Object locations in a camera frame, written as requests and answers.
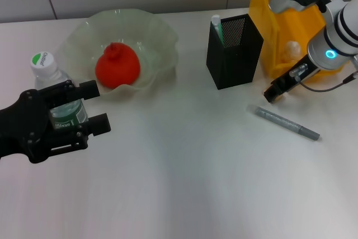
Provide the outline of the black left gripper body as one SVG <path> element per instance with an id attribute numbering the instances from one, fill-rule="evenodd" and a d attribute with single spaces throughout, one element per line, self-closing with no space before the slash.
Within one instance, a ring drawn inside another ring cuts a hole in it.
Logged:
<path id="1" fill-rule="evenodd" d="M 1 157 L 23 154 L 31 163 L 48 159 L 40 140 L 50 124 L 49 109 L 40 92 L 26 90 L 11 106 L 1 110 Z"/>

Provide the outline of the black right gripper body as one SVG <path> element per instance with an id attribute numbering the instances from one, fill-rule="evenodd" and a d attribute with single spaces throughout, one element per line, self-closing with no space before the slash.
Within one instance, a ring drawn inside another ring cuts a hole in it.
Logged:
<path id="1" fill-rule="evenodd" d="M 305 71 L 299 71 L 296 75 L 293 76 L 290 75 L 290 72 L 298 69 L 301 66 L 305 67 Z M 295 86 L 297 86 L 299 82 L 303 82 L 304 80 L 314 76 L 319 71 L 320 69 L 311 61 L 311 59 L 308 56 L 304 56 L 288 71 L 275 79 L 275 87 L 279 91 L 290 91 Z"/>

